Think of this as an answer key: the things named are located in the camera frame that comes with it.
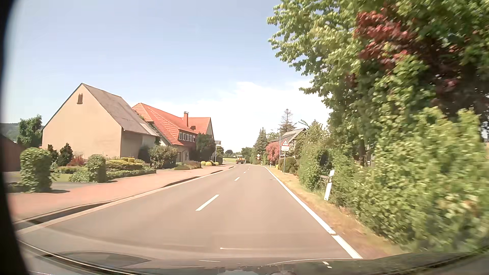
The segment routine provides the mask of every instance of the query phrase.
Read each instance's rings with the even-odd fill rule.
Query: road
[[[18,237],[49,252],[201,260],[352,257],[270,172],[249,164],[27,229]]]

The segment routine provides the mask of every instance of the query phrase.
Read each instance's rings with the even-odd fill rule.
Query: sidewalk
[[[121,178],[114,183],[90,184],[61,193],[11,193],[8,194],[10,215],[12,221],[16,222],[74,206],[113,201],[230,167],[223,165],[192,170],[158,170],[156,174]]]

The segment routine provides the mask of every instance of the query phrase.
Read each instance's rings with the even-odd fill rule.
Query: yellow vehicle
[[[236,164],[244,164],[246,160],[243,158],[242,155],[237,155],[236,156]]]

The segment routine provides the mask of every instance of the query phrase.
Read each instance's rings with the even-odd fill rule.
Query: orange roof
[[[207,127],[209,127],[210,117],[189,117],[188,126],[195,126],[195,132],[207,134]]]
[[[187,127],[182,118],[164,112],[155,107],[138,103],[134,105],[133,110],[144,117],[146,122],[153,122],[155,127],[168,139],[173,145],[185,145],[178,139],[178,134],[181,131],[198,134],[198,132]]]

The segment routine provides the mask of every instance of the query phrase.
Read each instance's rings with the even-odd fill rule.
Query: blue sky
[[[266,19],[278,3],[18,1],[7,33],[2,121],[40,114],[47,122],[83,82],[131,106],[210,116],[216,139],[234,151],[252,146],[261,127],[276,129],[285,108],[294,120],[325,123],[320,98],[297,90],[308,79],[267,42],[276,27]]]

